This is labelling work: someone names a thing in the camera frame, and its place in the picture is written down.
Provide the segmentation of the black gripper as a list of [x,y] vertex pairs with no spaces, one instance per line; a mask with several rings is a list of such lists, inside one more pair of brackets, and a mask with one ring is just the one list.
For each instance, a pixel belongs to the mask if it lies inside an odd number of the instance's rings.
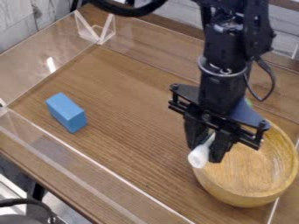
[[270,122],[248,106],[247,73],[215,75],[203,72],[200,85],[174,83],[168,108],[182,114],[188,148],[194,150],[215,133],[210,146],[210,161],[220,163],[236,143],[254,150],[262,145]]

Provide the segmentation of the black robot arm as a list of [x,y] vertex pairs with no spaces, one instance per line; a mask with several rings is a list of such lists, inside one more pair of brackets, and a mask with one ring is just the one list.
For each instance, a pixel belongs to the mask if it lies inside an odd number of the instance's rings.
[[246,93],[251,68],[258,64],[277,76],[262,55],[273,50],[277,36],[268,18],[268,0],[191,0],[200,6],[204,31],[199,57],[200,85],[174,83],[168,108],[183,115],[191,151],[208,151],[219,163],[238,143],[260,148],[270,121],[251,108]]

